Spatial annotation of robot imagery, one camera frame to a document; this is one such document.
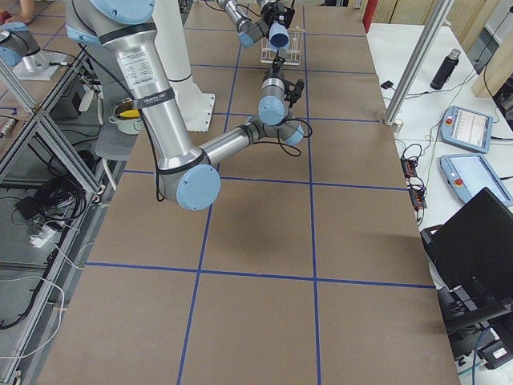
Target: red pole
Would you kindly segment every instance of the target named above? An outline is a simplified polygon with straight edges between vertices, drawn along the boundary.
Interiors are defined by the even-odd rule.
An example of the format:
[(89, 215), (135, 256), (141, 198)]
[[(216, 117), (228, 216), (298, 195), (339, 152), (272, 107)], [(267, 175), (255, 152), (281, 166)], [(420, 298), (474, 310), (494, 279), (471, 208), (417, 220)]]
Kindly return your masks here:
[(372, 22), (372, 17), (376, 12), (377, 7), (378, 0), (369, 0), (369, 2), (367, 2), (366, 12), (363, 15), (363, 27), (366, 29), (366, 33), (369, 32), (370, 23)]

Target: black monitor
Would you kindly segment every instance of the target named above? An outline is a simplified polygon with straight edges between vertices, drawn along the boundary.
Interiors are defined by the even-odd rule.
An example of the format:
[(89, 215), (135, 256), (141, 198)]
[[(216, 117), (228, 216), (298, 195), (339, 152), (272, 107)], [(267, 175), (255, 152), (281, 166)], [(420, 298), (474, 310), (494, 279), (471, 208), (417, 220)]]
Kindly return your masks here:
[[(463, 300), (458, 294), (457, 303), (464, 305), (458, 310), (465, 310), (452, 319), (448, 319), (441, 300), (447, 331), (486, 321), (513, 351), (513, 314), (502, 306), (513, 298), (513, 213), (484, 188), (445, 225), (435, 232), (427, 231), (429, 234), (422, 232), (422, 239), (438, 273), (450, 290), (464, 293)], [(471, 350), (478, 333), (450, 336), (453, 352)], [(473, 335), (474, 339), (463, 341), (462, 335)]]

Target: white table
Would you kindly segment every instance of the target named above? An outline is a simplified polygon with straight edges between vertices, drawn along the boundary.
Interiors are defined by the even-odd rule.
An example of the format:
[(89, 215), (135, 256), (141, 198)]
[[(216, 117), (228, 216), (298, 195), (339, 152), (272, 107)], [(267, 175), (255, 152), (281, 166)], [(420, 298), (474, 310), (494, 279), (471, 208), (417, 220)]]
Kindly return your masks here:
[[(396, 88), (421, 33), (422, 26), (391, 24), (373, 24), (371, 26), (368, 39), (380, 83), (390, 80)], [(466, 79), (470, 79), (469, 76), (475, 73), (472, 64), (465, 56), (450, 28), (444, 26), (438, 33), (422, 64), (422, 69), (410, 89), (410, 94), (433, 91), (429, 86), (430, 82), (444, 57), (453, 48), (458, 48), (462, 54), (458, 66), (443, 90), (450, 90), (464, 83)], [(395, 134), (398, 140), (399, 154), (402, 153), (404, 145), (418, 143), (425, 148), (429, 144), (430, 132), (433, 133), (433, 136), (437, 133), (438, 122), (450, 105), (457, 105), (494, 116), (495, 120), (499, 122), (494, 124), (492, 135), (513, 138), (513, 132), (511, 132), (499, 110), (495, 108), (493, 100), (491, 98), (476, 98), (472, 93), (471, 86), (476, 79), (477, 75), (474, 75), (468, 83), (455, 88), (453, 91), (435, 92), (434, 94), (422, 95), (416, 99), (405, 100), (398, 114), (398, 118), (404, 121), (404, 126), (399, 133)], [(391, 98), (393, 93), (392, 89), (382, 90), (386, 103), (389, 103), (388, 98)], [(493, 169), (501, 177), (513, 175), (513, 148), (511, 146), (513, 146), (513, 141), (493, 141), (490, 151), (485, 155)], [(444, 154), (467, 152), (461, 148), (443, 143), (438, 138), (436, 142), (431, 143), (426, 153), (419, 159), (417, 173), (427, 183), (427, 209), (424, 211), (421, 229), (445, 223), (463, 206), (463, 203), (453, 194), (447, 184), (446, 178), (438, 166), (438, 158)], [(417, 154), (417, 148), (412, 148), (407, 153), (408, 156)], [(513, 192), (513, 180), (505, 180), (504, 184)], [(471, 374), (460, 376), (460, 380), (462, 385), (471, 384)], [(513, 383), (513, 362), (509, 362), (494, 371), (488, 371), (483, 367), (478, 368), (476, 370), (476, 383), (479, 385)]]

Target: yellow object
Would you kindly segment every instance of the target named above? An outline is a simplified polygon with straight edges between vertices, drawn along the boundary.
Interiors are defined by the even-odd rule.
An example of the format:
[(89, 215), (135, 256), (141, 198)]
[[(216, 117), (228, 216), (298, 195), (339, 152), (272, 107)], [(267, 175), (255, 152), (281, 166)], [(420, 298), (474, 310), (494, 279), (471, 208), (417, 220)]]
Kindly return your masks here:
[(119, 114), (120, 118), (125, 119), (134, 119), (134, 118), (140, 118), (139, 110), (126, 110)]

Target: blue joint cap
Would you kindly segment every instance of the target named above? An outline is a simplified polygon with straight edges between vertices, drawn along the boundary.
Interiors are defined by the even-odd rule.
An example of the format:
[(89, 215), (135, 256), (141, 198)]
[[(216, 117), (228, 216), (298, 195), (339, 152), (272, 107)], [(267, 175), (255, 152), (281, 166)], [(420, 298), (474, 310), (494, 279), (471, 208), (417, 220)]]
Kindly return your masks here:
[(298, 124), (297, 130), (287, 140), (284, 140), (283, 143), (288, 144), (289, 146), (294, 146), (301, 142), (304, 136), (305, 132), (303, 131), (303, 127)]
[(240, 44), (244, 48), (253, 47), (253, 44), (255, 44), (255, 42), (253, 42), (253, 39), (251, 38), (251, 36), (249, 36), (245, 32), (239, 33), (239, 40), (240, 40)]
[(121, 24), (146, 22), (155, 8), (155, 0), (89, 0), (97, 10)]
[(18, 53), (8, 48), (0, 48), (0, 58), (6, 62), (8, 67), (16, 67), (23, 59)]
[(272, 50), (277, 48), (289, 48), (289, 32), (279, 22), (274, 22), (269, 30), (269, 45)]
[(66, 24), (67, 29), (67, 37), (73, 40), (74, 42), (81, 44), (91, 44), (92, 46), (101, 46), (102, 43), (99, 42), (98, 36), (93, 34), (86, 34), (81, 30), (77, 30), (72, 26), (68, 26)]
[(7, 24), (3, 24), (2, 28), (9, 32), (22, 32), (24, 30), (29, 30), (29, 27), (22, 22), (8, 22)]
[(285, 118), (285, 105), (276, 96), (264, 96), (258, 103), (258, 117), (260, 120), (274, 126)]
[(188, 170), (178, 182), (176, 203), (187, 210), (203, 210), (217, 198), (221, 178), (210, 164), (198, 164)]

